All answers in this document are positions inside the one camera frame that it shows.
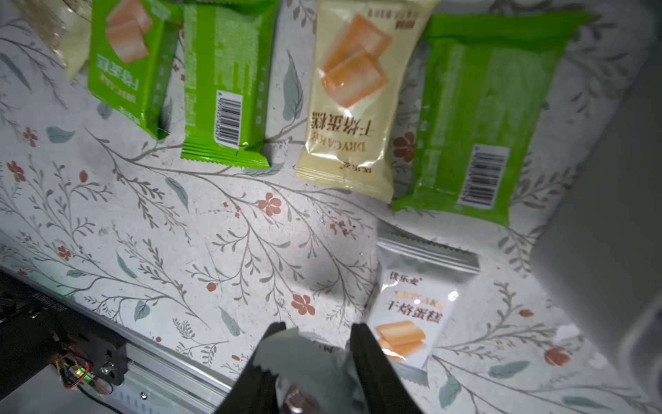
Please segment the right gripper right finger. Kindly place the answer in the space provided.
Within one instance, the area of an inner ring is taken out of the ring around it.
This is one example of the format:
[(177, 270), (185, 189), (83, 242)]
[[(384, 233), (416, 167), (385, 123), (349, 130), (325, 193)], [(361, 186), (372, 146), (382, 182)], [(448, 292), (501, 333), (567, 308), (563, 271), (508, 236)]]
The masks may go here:
[(371, 414), (422, 414), (366, 324), (352, 325), (349, 349)]

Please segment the yellow cookie packet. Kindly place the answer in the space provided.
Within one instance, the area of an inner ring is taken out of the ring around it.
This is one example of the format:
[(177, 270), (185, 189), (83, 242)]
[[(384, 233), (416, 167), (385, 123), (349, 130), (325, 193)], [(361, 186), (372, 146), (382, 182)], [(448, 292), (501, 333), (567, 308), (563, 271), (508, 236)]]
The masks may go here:
[(299, 179), (386, 203), (388, 149), (410, 57), (436, 1), (319, 1)]

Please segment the pale yellow packet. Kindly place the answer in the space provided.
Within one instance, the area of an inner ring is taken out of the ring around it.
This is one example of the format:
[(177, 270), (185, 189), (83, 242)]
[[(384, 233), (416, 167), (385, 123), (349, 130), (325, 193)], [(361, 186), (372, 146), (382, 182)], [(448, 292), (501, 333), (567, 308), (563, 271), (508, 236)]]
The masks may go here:
[(13, 4), (57, 54), (69, 81), (74, 81), (90, 56), (92, 1), (17, 0)]

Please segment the white cookie packet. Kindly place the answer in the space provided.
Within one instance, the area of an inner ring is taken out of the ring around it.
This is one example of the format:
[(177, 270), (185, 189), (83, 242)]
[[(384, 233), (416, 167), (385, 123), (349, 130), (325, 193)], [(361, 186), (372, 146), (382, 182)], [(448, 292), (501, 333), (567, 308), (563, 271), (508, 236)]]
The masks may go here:
[(471, 252), (380, 231), (378, 277), (365, 316), (385, 356), (425, 369), (467, 286), (480, 273)]

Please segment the green cookie packet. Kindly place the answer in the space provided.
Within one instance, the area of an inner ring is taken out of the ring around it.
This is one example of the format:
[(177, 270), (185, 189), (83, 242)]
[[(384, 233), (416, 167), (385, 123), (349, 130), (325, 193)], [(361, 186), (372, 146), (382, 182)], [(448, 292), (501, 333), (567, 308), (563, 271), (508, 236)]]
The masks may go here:
[(154, 139), (184, 21), (181, 3), (98, 0), (92, 3), (88, 88)]
[(267, 169), (267, 101), (277, 1), (184, 3), (182, 158)]
[(508, 225), (510, 198), (558, 63), (590, 17), (432, 16), (410, 189), (393, 210)]

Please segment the white cookie storage box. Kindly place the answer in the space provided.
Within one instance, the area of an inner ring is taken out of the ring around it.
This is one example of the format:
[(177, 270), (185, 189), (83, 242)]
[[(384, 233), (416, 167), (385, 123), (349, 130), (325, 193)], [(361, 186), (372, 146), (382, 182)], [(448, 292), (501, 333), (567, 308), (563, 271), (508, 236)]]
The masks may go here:
[(553, 299), (661, 400), (661, 52), (655, 49), (532, 253)]

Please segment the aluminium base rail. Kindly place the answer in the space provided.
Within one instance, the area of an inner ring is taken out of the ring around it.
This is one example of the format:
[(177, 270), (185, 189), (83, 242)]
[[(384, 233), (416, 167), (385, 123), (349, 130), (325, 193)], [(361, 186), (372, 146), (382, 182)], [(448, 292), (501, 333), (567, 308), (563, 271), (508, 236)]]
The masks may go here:
[(214, 413), (233, 382), (1, 273), (3, 413)]

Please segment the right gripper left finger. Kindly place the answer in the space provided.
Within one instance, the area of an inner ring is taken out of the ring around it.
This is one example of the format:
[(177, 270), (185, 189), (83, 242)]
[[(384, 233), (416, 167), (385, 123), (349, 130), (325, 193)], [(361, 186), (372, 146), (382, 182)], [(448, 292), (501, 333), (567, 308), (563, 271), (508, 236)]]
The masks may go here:
[(286, 324), (284, 322), (269, 325), (255, 347), (246, 367), (244, 367), (229, 394), (215, 410), (215, 414), (279, 413), (276, 393), (277, 377), (256, 367), (254, 361), (258, 355), (259, 347), (265, 343), (267, 338), (285, 329)]

